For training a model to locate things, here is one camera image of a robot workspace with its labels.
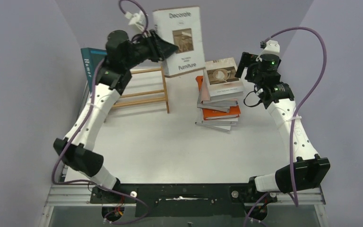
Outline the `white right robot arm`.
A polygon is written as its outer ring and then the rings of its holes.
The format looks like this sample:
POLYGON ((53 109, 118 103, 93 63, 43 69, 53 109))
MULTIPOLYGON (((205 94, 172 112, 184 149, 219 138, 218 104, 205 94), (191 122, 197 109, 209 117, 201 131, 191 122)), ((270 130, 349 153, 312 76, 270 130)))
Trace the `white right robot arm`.
POLYGON ((244 79, 255 85, 255 93, 273 118, 290 159, 287 166, 275 173, 250 179, 247 196, 254 202, 264 198, 266 192, 317 188, 330 169, 328 158, 320 157, 303 128, 290 86, 280 80, 280 62, 275 54, 243 52, 235 74, 241 78, 243 71, 247 71, 244 79))

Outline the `white Afternoon tea book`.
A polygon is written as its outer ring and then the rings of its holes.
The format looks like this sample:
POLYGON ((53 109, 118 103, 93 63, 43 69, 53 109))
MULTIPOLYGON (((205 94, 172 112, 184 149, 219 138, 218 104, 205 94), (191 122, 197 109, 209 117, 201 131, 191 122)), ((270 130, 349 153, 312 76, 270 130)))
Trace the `white Afternoon tea book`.
POLYGON ((209 102, 235 100, 241 97, 245 87, 236 77, 237 65, 233 57, 205 62, 204 79, 209 102))

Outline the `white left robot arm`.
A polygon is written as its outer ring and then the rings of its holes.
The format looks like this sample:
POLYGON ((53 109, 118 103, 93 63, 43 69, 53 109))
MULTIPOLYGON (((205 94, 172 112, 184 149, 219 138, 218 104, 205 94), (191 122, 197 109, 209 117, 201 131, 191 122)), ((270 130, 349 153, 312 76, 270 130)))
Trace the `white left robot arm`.
POLYGON ((113 190, 120 180, 104 166, 104 157, 93 151, 95 140, 112 106, 118 101, 132 78, 131 69, 150 60, 159 62, 178 51, 178 46, 163 40, 155 30, 136 41, 123 30, 108 34, 106 55, 98 63, 87 102, 64 138, 57 138, 53 148, 59 155, 56 163, 63 162, 82 173, 87 184, 113 190))

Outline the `teal Humor book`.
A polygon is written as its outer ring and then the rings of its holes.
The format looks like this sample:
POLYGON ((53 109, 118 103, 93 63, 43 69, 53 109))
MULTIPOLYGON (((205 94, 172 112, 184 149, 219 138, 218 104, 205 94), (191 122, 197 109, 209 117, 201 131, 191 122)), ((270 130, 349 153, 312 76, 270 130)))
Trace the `teal Humor book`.
POLYGON ((87 48, 81 48, 80 51, 83 59, 83 65, 85 68, 88 88, 91 91, 93 86, 92 79, 94 71, 98 63, 105 58, 106 50, 87 47, 87 48))

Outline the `white Decorate Furniture book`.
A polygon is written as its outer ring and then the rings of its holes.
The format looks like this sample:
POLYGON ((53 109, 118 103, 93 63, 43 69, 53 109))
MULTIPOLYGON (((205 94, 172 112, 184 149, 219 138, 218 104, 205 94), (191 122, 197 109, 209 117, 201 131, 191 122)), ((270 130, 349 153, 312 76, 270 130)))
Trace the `white Decorate Furniture book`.
POLYGON ((154 10, 153 22, 158 35, 178 47, 163 62, 167 78, 205 68, 199 6, 154 10))

